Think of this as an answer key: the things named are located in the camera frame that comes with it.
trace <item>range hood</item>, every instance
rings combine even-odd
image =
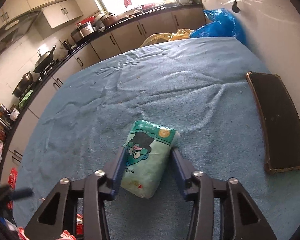
[[[26,12],[0,28],[0,54],[24,36],[41,11]]]

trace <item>yellow plastic bag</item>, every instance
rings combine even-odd
[[[190,38],[190,33],[193,32],[193,30],[190,29],[179,29],[177,33],[157,33],[151,35],[149,38],[147,38],[141,47],[158,44],[162,42],[167,41],[176,41],[176,40],[184,40]]]

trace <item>metal screw head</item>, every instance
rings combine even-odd
[[[67,184],[69,183],[69,179],[68,178],[63,178],[60,180],[60,184],[64,185],[64,184]]]
[[[236,179],[236,178],[230,178],[229,179],[229,182],[231,183],[231,184],[238,184],[238,179]]]
[[[105,175],[106,173],[103,170],[95,171],[94,174],[98,177]]]
[[[201,177],[203,175],[203,172],[202,171],[194,171],[193,175],[196,177]]]

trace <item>blue tablecloth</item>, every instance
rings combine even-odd
[[[278,239],[288,239],[300,224],[300,171],[265,174],[248,71],[268,72],[236,39],[197,38],[129,51],[71,76],[24,152],[16,188],[31,187],[35,196],[14,203],[17,225],[27,224],[60,178],[84,178],[113,159],[132,123],[143,119],[177,129],[178,147],[196,169],[238,178]],[[106,203],[111,239],[185,239],[191,206],[166,169],[153,198],[120,189]]]

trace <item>blue plastic bag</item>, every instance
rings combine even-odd
[[[246,45],[246,35],[240,22],[228,10],[203,10],[206,17],[213,21],[190,34],[190,38],[199,37],[235,37]]]

